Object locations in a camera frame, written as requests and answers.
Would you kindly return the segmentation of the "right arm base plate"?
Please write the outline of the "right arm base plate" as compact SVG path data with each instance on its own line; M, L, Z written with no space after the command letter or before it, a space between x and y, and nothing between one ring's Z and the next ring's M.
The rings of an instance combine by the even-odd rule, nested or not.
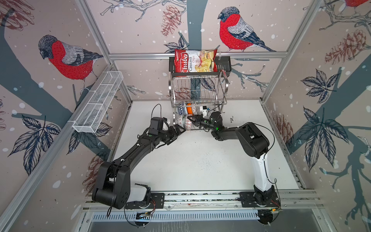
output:
M281 206L281 202L276 192L273 193L272 197L264 203L257 203L255 199L255 193L253 191L240 192L237 198L241 202L243 208L253 207L268 207L278 208Z

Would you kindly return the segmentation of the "dark blue patterned bowl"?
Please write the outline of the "dark blue patterned bowl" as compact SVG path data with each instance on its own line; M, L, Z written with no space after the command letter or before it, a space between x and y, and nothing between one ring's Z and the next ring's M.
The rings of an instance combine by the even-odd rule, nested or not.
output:
M184 118L184 126L187 131L192 129L192 122L187 117Z

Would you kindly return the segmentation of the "blue floral ceramic bowl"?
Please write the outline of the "blue floral ceramic bowl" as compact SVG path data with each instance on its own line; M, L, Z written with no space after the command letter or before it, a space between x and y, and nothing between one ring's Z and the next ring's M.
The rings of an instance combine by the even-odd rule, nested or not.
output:
M186 103L183 103L183 105L184 105L184 115L188 115Z

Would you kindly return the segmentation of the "red patterned bowl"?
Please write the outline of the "red patterned bowl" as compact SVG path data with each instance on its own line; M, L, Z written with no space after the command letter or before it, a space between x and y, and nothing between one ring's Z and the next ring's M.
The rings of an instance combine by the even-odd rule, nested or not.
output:
M176 111L177 111L178 115L180 115L180 116L183 116L183 115L184 115L184 105L183 105L183 103L180 104L180 105L176 108Z

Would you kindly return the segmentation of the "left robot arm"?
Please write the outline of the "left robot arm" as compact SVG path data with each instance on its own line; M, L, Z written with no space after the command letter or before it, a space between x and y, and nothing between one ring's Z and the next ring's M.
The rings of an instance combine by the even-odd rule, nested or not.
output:
M122 209L131 203L142 207L149 206L150 187L131 184L130 174L146 155L161 147L160 143L169 145L184 132L186 129L179 125L170 126L167 130L147 128L137 136L135 145L124 155L101 164L92 191L92 201L116 209Z

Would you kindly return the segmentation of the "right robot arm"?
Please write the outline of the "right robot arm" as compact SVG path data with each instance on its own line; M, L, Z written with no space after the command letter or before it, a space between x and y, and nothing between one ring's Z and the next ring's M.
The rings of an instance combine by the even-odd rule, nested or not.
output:
M239 127L225 127L219 111L213 112L208 119L203 115L188 116L187 119L194 126L210 131L217 141L238 140L240 142L242 149L252 160L255 175L255 201L259 206L270 203L276 194L275 183L270 180L265 158L270 150L270 142L257 124L247 122Z

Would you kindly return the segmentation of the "stainless steel dish rack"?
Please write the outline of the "stainless steel dish rack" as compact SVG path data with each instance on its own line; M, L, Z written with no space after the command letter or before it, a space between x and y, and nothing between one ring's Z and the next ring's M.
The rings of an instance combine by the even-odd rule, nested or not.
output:
M173 124L176 125L176 108L182 103L191 103L209 109L207 117L227 104L229 81L224 70L219 72L172 72L169 94L173 108Z

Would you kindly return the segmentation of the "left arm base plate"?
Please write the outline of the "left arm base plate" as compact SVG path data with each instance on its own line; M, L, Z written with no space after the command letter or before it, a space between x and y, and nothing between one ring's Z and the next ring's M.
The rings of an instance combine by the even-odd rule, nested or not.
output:
M131 202L125 205L125 209L163 209L164 201L164 193L151 193L151 199L149 200L148 204L146 201Z

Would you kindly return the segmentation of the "orange plastic bowl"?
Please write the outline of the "orange plastic bowl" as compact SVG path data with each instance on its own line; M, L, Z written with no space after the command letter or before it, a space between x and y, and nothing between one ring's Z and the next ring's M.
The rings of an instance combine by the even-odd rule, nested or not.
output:
M187 106L187 107L186 107L187 114L188 114L188 115L193 115L193 111L192 111L191 103L187 103L186 106Z

